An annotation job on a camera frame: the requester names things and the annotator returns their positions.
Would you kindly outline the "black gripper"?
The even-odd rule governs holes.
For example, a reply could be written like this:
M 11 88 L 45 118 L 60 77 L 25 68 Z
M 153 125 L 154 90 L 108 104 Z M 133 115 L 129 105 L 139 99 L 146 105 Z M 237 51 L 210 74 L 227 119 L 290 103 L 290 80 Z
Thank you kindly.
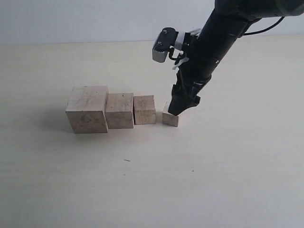
M 199 36 L 191 41 L 186 53 L 189 60 L 179 66 L 168 113 L 180 115 L 200 103 L 198 92 L 248 24 L 241 17 L 220 15 L 215 10 L 211 13 Z

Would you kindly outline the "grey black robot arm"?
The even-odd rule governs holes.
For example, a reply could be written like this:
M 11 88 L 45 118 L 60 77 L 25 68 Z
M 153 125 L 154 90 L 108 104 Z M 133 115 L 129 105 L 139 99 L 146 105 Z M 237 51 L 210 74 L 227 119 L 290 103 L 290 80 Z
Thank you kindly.
M 185 58 L 178 62 L 168 112 L 178 116 L 200 103 L 198 93 L 236 40 L 263 18 L 299 16 L 302 0 L 217 0 L 198 35 L 186 36 Z

